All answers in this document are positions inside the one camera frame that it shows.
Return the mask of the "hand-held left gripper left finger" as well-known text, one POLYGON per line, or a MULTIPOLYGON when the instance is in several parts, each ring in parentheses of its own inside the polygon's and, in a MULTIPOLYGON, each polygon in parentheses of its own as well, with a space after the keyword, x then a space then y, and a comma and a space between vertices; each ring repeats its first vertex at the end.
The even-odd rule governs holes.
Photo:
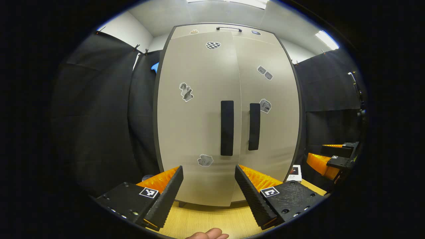
POLYGON ((138 226, 159 231, 183 182, 180 165, 140 183, 121 183, 95 199, 100 206, 138 226))

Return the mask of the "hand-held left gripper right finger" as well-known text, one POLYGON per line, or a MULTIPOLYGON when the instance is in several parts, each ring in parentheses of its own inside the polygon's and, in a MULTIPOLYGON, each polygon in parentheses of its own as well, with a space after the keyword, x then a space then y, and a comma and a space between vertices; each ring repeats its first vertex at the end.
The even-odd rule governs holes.
POLYGON ((325 200, 302 183, 283 183, 243 165, 236 165, 235 180, 263 230, 293 220, 325 200))

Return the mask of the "white shoe cabinet door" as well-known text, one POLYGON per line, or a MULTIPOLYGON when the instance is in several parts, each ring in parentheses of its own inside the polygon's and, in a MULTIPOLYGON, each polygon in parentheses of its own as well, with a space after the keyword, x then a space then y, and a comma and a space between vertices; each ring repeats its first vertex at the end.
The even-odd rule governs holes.
POLYGON ((165 170, 181 165, 176 200, 227 207, 239 162, 241 93, 230 32, 170 39, 158 70, 157 141, 165 170), (220 155, 221 101, 234 102, 232 156, 220 155))
POLYGON ((284 181, 293 164, 299 132, 296 76, 280 43, 234 37, 241 89, 239 164, 284 181), (250 103, 260 104, 259 149, 248 150, 250 103))

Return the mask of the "white shoe cabinet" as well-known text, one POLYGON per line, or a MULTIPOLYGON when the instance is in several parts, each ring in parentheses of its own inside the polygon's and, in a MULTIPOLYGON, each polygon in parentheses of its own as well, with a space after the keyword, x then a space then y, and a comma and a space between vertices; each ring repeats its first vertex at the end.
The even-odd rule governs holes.
MULTIPOLYGON (((164 168, 163 168, 163 165, 161 163, 159 146, 158 146, 158 141, 157 141, 157 124, 156 124, 156 113, 155 113, 156 112, 157 94, 158 94, 158 83, 157 83, 157 81, 158 81, 158 70, 160 69, 161 59, 164 56, 165 49, 166 49, 170 39, 180 38, 180 37, 184 37, 184 36, 197 35, 197 34, 202 34, 202 33, 210 33, 210 32, 230 32, 233 37, 236 36, 236 37, 242 37, 242 38, 249 38, 249 39, 259 40, 259 41, 263 41, 263 42, 268 42, 268 43, 271 43, 271 44, 280 43, 282 45, 283 49, 286 51, 286 54, 288 55, 288 59, 290 59, 290 61, 291 61, 291 58, 290 58, 289 54, 287 53, 287 50, 285 49, 282 42, 276 37, 276 35, 274 33, 269 32, 269 31, 263 31, 261 29, 256 29, 256 28, 252 28, 252 27, 249 27, 249 26, 234 25, 234 24, 230 24, 230 23, 196 23, 196 24, 191 24, 191 25, 179 25, 179 26, 173 27, 173 29, 171 30, 171 32, 170 32, 170 34, 167 38, 166 43, 164 44, 164 48, 163 48, 163 51, 161 53, 160 61, 158 63, 158 69, 157 69, 157 72, 156 72, 157 75, 156 75, 156 79, 155 79, 155 95, 153 97, 153 99, 154 99, 154 103, 153 103, 153 110, 154 110, 153 111, 153 123, 154 123, 155 149, 156 149, 156 153, 157 153, 158 163, 159 163, 159 166, 162 170, 164 170, 164 168), (229 31, 229 30, 216 30, 216 27, 218 27, 218 26, 240 28, 243 31, 237 32, 237 31, 229 31)), ((298 96, 299 96, 299 132, 298 132, 298 140, 297 140, 297 145, 296 145, 296 152, 294 154, 293 163, 290 166, 289 172, 290 172, 293 164, 295 163, 296 155, 299 151, 299 145, 301 143, 301 130, 302 130, 302 118, 303 118, 301 92, 300 92, 299 82, 298 82, 298 78, 297 78, 296 71, 295 71, 294 67, 293 67, 293 71, 294 71, 294 75, 296 76, 298 96)), ((244 200, 244 196, 243 196, 243 194, 240 190, 240 187, 237 185, 237 182, 236 182, 235 192, 233 194, 231 204, 233 202, 239 202, 239 201, 243 201, 243 200, 244 200)))

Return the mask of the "white cardboard box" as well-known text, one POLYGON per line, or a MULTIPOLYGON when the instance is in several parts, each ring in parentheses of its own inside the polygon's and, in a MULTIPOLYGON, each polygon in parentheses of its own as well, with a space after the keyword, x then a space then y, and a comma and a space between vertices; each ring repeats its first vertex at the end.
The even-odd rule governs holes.
POLYGON ((302 173, 300 165, 293 165, 290 170, 286 181, 296 181, 298 183, 302 182, 302 173))

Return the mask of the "ceiling light panel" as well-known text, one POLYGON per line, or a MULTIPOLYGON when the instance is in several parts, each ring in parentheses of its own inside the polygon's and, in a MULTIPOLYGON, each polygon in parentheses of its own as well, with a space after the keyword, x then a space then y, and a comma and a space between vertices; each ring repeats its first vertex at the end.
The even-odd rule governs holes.
POLYGON ((328 35, 323 30, 318 31, 315 36, 320 39, 325 45, 327 45, 331 50, 339 49, 339 45, 334 41, 334 39, 328 35))
POLYGON ((269 0, 186 0, 187 3, 207 2, 207 1, 238 3, 238 4, 252 6, 262 10, 266 9, 267 3, 269 2, 269 0))

